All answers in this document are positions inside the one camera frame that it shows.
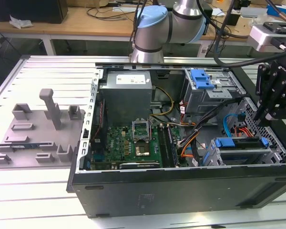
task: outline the blue plastic latch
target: blue plastic latch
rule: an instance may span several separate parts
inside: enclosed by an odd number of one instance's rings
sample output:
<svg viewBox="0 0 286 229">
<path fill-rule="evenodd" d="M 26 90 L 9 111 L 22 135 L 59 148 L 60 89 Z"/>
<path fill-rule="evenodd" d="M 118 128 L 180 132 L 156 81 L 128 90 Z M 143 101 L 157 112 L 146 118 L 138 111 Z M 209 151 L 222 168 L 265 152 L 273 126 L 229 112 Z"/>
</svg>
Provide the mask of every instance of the blue plastic latch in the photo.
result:
<svg viewBox="0 0 286 229">
<path fill-rule="evenodd" d="M 217 138 L 215 144 L 217 147 L 235 147 L 235 143 L 230 137 Z"/>
<path fill-rule="evenodd" d="M 202 69 L 192 69 L 191 70 L 192 80 L 196 84 L 197 89 L 214 89 L 215 85 L 213 85 L 210 81 L 210 77 L 207 73 L 205 73 Z"/>
<path fill-rule="evenodd" d="M 262 138 L 261 138 L 261 141 L 262 141 L 262 143 L 264 144 L 265 147 L 268 147 L 268 146 L 269 146 L 269 142 L 268 142 L 267 138 L 262 137 Z"/>
</svg>

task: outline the computer tower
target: computer tower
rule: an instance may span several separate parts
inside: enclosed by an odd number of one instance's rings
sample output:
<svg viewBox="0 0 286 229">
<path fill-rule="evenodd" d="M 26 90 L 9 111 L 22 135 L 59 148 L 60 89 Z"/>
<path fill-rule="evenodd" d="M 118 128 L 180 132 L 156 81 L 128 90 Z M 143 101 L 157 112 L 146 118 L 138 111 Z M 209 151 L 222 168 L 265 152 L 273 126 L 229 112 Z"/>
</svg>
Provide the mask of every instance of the computer tower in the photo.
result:
<svg viewBox="0 0 286 229">
<path fill-rule="evenodd" d="M 0 21 L 10 16 L 32 22 L 62 23 L 68 13 L 66 0 L 0 0 Z"/>
</svg>

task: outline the desk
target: desk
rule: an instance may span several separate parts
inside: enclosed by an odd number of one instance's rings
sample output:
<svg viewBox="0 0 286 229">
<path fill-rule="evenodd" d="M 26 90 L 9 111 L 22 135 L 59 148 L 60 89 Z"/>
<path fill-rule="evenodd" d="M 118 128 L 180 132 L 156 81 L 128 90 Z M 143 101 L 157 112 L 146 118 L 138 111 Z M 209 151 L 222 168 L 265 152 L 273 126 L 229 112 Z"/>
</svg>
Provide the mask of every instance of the desk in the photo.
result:
<svg viewBox="0 0 286 229">
<path fill-rule="evenodd" d="M 240 60 L 243 59 L 223 59 L 225 62 Z M 45 109 L 39 99 L 41 88 L 54 90 L 54 102 L 61 109 L 69 104 L 84 107 L 91 87 L 86 73 L 91 72 L 95 62 L 105 61 L 128 62 L 129 59 L 32 56 L 28 60 L 20 60 L 0 88 L 0 141 L 13 119 L 11 110 L 16 102 L 28 103 L 32 110 Z M 164 61 L 214 63 L 211 58 L 165 58 Z M 258 65 L 243 68 L 254 82 L 257 68 Z M 38 79 L 41 72 L 42 83 Z M 214 224 L 230 229 L 286 229 L 286 193 L 261 209 L 88 219 L 76 195 L 65 191 L 68 176 L 68 168 L 0 171 L 0 229 L 196 229 L 210 228 L 208 225 Z"/>
<path fill-rule="evenodd" d="M 218 3 L 214 0 L 213 5 L 223 9 L 228 9 L 230 1 L 225 0 L 223 3 Z M 109 11 L 99 16 L 112 16 L 121 14 L 121 12 Z M 230 29 L 232 33 L 237 35 L 248 35 L 250 28 L 248 21 L 250 19 L 240 18 L 238 24 Z M 48 55 L 55 55 L 55 48 L 52 40 L 85 40 L 85 41 L 129 41 L 129 36 L 133 29 L 133 23 L 130 20 L 123 21 L 102 21 L 90 17 L 86 14 L 86 9 L 83 7 L 69 7 L 69 12 L 63 23 L 48 24 L 33 22 L 33 27 L 17 29 L 8 22 L 0 22 L 0 32 L 7 38 L 32 38 L 42 39 Z M 212 26 L 209 27 L 205 36 L 197 43 L 201 44 L 198 56 L 205 57 L 205 53 L 212 40 L 215 38 L 215 30 Z M 244 39 L 229 38 L 227 45 L 245 45 Z"/>
</svg>

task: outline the ventilation grille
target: ventilation grille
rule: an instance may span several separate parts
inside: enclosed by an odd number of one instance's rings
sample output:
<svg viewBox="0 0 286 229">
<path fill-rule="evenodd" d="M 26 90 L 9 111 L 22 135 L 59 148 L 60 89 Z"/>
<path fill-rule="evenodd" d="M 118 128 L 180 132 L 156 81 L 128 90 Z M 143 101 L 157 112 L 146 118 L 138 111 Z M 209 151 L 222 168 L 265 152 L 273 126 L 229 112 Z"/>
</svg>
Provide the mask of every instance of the ventilation grille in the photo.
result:
<svg viewBox="0 0 286 229">
<path fill-rule="evenodd" d="M 245 110 L 246 110 L 245 121 L 248 124 L 248 127 L 251 129 L 251 131 L 254 132 L 255 135 L 259 137 L 267 138 L 272 143 L 271 147 L 278 150 L 281 157 L 286 158 L 286 150 L 280 144 L 278 139 L 274 136 L 272 131 L 270 131 L 268 127 L 257 126 L 256 121 L 253 120 L 253 116 L 255 113 L 249 104 L 246 104 Z"/>
</svg>

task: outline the black cable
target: black cable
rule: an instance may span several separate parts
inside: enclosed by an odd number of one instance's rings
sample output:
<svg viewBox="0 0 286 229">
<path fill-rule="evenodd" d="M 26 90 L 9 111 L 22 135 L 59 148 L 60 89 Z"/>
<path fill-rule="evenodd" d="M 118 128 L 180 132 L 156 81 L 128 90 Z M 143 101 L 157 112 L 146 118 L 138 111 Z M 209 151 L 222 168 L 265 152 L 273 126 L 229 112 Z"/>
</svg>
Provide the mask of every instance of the black cable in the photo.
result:
<svg viewBox="0 0 286 229">
<path fill-rule="evenodd" d="M 271 0 L 266 0 L 266 2 L 277 12 L 277 14 L 280 14 L 281 11 L 276 7 L 276 5 Z"/>
<path fill-rule="evenodd" d="M 262 58 L 257 58 L 257 59 L 242 61 L 242 62 L 237 62 L 237 63 L 224 63 L 219 59 L 220 54 L 218 52 L 218 46 L 219 46 L 219 42 L 220 42 L 220 37 L 224 33 L 224 29 L 225 29 L 225 26 L 227 24 L 228 18 L 231 14 L 231 11 L 233 9 L 234 2 L 235 2 L 235 0 L 231 1 L 230 7 L 227 11 L 227 15 L 224 19 L 222 27 L 219 30 L 218 37 L 217 37 L 216 42 L 215 42 L 215 47 L 214 47 L 214 60 L 215 60 L 215 62 L 223 68 L 236 68 L 236 67 L 244 67 L 244 66 L 248 66 L 248 65 L 252 65 L 252 64 L 257 64 L 257 63 L 261 63 L 261 62 L 273 61 L 275 59 L 286 57 L 286 51 L 285 51 L 282 53 L 274 54 L 272 56 L 267 56 L 267 57 L 262 57 Z"/>
<path fill-rule="evenodd" d="M 16 49 L 14 45 L 12 45 L 11 42 L 1 32 L 0 32 L 0 35 L 1 37 L 4 38 L 4 40 L 6 40 L 10 44 L 10 46 L 16 51 L 16 53 L 18 53 L 21 56 L 21 53 L 18 51 L 18 49 Z"/>
<path fill-rule="evenodd" d="M 93 10 L 93 9 L 96 9 L 95 7 L 92 7 L 90 9 L 87 10 L 87 14 L 93 18 L 97 18 L 97 19 L 110 19 L 110 18 L 116 18 L 116 17 L 119 17 L 119 16 L 123 16 L 123 15 L 126 15 L 126 14 L 129 14 L 129 13 L 133 13 L 133 12 L 127 12 L 127 13 L 121 13 L 121 14 L 118 14 L 118 15 L 114 15 L 114 16 L 109 16 L 109 17 L 98 17 L 98 16 L 95 16 L 95 15 L 92 15 L 89 13 L 89 11 Z"/>
<path fill-rule="evenodd" d="M 141 18 L 141 15 L 143 13 L 143 10 L 145 8 L 146 2 L 147 2 L 147 0 L 144 0 L 144 2 L 142 4 L 142 7 L 141 7 L 141 10 L 140 10 L 140 14 L 139 14 L 138 17 L 136 17 L 136 15 L 138 14 L 138 8 L 139 8 L 139 5 L 140 5 L 140 1 L 141 0 L 138 1 L 138 5 L 137 5 L 136 10 L 135 10 L 135 16 L 134 16 L 134 21 L 133 21 L 133 31 L 132 31 L 132 33 L 130 35 L 129 43 L 128 43 L 128 56 L 130 55 L 129 47 L 130 47 L 130 45 L 132 43 L 132 37 L 133 37 L 133 41 L 135 41 L 135 36 L 137 34 L 138 26 L 139 26 L 139 23 L 140 23 L 140 18 Z"/>
<path fill-rule="evenodd" d="M 163 115 L 163 117 L 165 117 L 170 123 L 172 123 L 171 119 L 165 114 Z"/>
<path fill-rule="evenodd" d="M 134 12 L 133 31 L 132 31 L 132 33 L 130 35 L 129 42 L 128 42 L 128 50 L 127 50 L 128 56 L 130 56 L 129 48 L 130 48 L 130 45 L 132 44 L 132 38 L 133 38 L 135 26 L 137 24 L 137 15 L 138 15 L 138 9 L 139 9 L 140 2 L 141 2 L 141 0 L 138 0 L 138 4 L 137 4 L 137 7 L 135 8 L 135 12 Z"/>
<path fill-rule="evenodd" d="M 197 2 L 197 6 L 199 8 L 199 10 L 201 11 L 201 13 L 203 14 L 203 16 L 205 17 L 205 19 L 212 25 L 214 26 L 215 30 L 220 30 L 220 28 L 218 26 L 216 26 L 216 24 L 209 18 L 208 15 L 206 15 L 204 9 L 202 8 L 199 0 L 196 0 Z M 229 33 L 229 32 L 224 32 L 223 34 L 227 35 L 227 36 L 230 36 L 230 37 L 235 37 L 235 38 L 240 38 L 240 39 L 246 39 L 248 38 L 249 36 L 241 36 L 241 35 L 235 35 L 235 34 L 232 34 L 232 33 Z"/>
<path fill-rule="evenodd" d="M 145 8 L 146 3 L 147 3 L 147 0 L 144 0 L 144 2 L 142 4 L 142 7 L 141 7 L 141 10 L 140 10 L 140 13 L 139 13 L 139 16 L 138 16 L 137 21 L 136 21 L 136 26 L 135 26 L 134 35 L 133 35 L 133 40 L 134 41 L 135 41 L 135 36 L 137 34 L 138 26 L 139 26 L 139 23 L 140 23 L 141 14 L 143 13 L 143 10 Z"/>
<path fill-rule="evenodd" d="M 195 134 L 197 134 L 197 132 L 199 131 L 199 129 L 205 124 L 207 123 L 211 118 L 215 117 L 218 112 L 225 106 L 229 105 L 229 104 L 234 104 L 234 103 L 239 103 L 244 97 L 246 97 L 247 95 L 243 95 L 241 97 L 237 97 L 237 98 L 233 98 L 233 99 L 228 99 L 225 100 L 224 102 L 220 103 L 219 105 L 217 105 L 216 107 L 214 107 L 213 109 L 211 109 L 210 111 L 208 111 L 207 113 L 205 113 L 200 120 L 196 123 L 196 126 L 193 128 L 193 133 L 190 134 L 188 137 L 184 138 L 181 143 L 186 143 L 188 140 L 190 140 Z"/>
<path fill-rule="evenodd" d="M 217 26 L 217 23 L 221 23 L 221 22 L 219 22 L 219 21 L 217 21 L 217 20 L 215 20 L 215 19 L 213 19 L 213 18 L 211 18 L 211 19 L 212 19 L 214 22 L 216 22 L 216 26 Z M 212 41 L 212 44 L 211 44 L 211 45 L 209 46 L 209 48 L 207 49 L 205 56 L 207 56 L 207 54 L 209 54 L 209 52 L 213 52 L 213 51 L 211 51 L 211 49 L 212 49 L 212 47 L 213 47 L 213 45 L 214 45 L 214 43 L 215 43 L 215 41 L 216 41 L 216 38 L 217 38 L 217 33 L 215 34 L 215 37 L 214 37 L 214 40 Z M 222 39 L 223 39 L 224 41 L 223 41 L 223 44 L 219 47 L 219 48 L 221 48 L 220 53 L 226 48 L 225 42 L 226 42 L 226 40 L 228 39 L 228 36 L 223 36 Z"/>
</svg>

